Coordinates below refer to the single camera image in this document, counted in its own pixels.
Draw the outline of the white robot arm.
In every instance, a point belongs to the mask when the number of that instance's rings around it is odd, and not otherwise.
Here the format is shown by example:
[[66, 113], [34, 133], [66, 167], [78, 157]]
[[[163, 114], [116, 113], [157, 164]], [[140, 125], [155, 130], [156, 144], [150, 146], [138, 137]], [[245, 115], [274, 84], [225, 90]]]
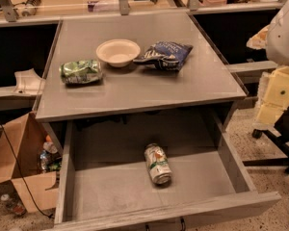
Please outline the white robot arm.
[[289, 0], [269, 25], [248, 40], [247, 47], [264, 49], [267, 59], [277, 64], [272, 73], [262, 73], [255, 105], [253, 127], [267, 130], [289, 107]]

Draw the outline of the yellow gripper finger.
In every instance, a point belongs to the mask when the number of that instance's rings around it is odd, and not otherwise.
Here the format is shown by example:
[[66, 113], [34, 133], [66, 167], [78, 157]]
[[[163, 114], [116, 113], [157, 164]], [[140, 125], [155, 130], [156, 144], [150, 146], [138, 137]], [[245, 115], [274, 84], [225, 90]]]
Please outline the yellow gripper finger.
[[274, 126], [289, 107], [289, 66], [263, 72], [255, 105], [255, 126]]
[[247, 47], [255, 50], [265, 49], [267, 46], [268, 29], [269, 26], [265, 26], [257, 34], [249, 38]]

